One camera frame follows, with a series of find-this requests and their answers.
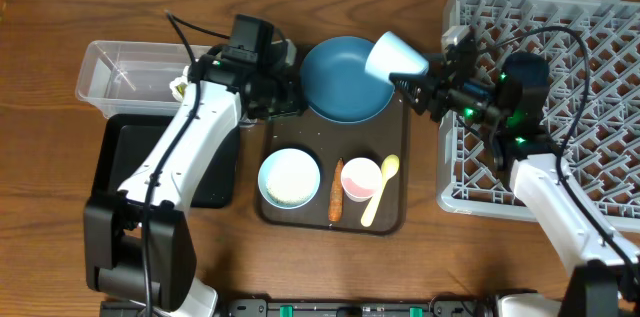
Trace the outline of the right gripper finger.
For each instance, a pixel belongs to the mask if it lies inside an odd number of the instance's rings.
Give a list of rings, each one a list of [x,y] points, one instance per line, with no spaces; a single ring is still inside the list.
[[[411,107],[426,107],[428,93],[423,86],[410,81],[396,81],[396,89],[405,97]]]
[[[389,80],[393,83],[401,83],[408,82],[414,84],[435,84],[437,85],[440,81],[437,75],[433,73],[399,73],[394,72],[389,75]]]

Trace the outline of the light blue cup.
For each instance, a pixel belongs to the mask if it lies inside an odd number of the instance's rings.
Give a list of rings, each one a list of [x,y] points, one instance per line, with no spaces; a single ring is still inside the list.
[[[427,59],[391,31],[377,40],[365,64],[367,74],[387,84],[392,73],[422,74],[428,69]]]

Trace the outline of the dark blue bowl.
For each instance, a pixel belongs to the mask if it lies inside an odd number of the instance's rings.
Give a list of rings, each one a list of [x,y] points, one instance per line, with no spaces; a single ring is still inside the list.
[[[340,124],[357,124],[383,111],[394,87],[365,71],[373,43],[340,36],[314,46],[300,68],[300,81],[309,107]]]

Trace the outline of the pink cup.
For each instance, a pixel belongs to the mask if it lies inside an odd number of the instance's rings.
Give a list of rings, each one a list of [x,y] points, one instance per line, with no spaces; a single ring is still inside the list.
[[[347,197],[355,202],[370,199],[381,185],[380,167],[371,159],[359,157],[343,167],[341,184]]]

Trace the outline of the yellow green snack wrapper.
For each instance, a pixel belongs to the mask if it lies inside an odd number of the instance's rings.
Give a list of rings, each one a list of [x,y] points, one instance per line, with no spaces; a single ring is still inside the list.
[[[178,101],[182,101],[184,99],[186,85],[184,83],[178,83],[172,87],[172,94],[174,98]]]

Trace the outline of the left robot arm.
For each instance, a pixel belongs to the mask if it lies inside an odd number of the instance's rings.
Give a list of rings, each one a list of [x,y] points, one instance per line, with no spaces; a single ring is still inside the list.
[[[192,57],[180,106],[147,157],[114,191],[94,186],[83,212],[86,283],[148,316],[212,316],[218,294],[196,276],[187,222],[199,185],[243,117],[300,114],[294,43],[237,41]]]

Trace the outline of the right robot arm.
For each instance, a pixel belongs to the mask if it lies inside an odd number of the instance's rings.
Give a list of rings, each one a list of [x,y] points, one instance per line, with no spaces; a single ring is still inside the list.
[[[453,111],[480,139],[487,166],[535,216],[570,282],[561,301],[536,292],[499,294],[478,316],[622,316],[620,301],[639,303],[639,249],[593,205],[556,143],[542,127],[550,67],[530,52],[510,54],[498,81],[472,75],[481,51],[466,26],[442,37],[439,54],[422,55],[391,32],[375,44],[367,69],[400,90],[417,114],[435,122]]]

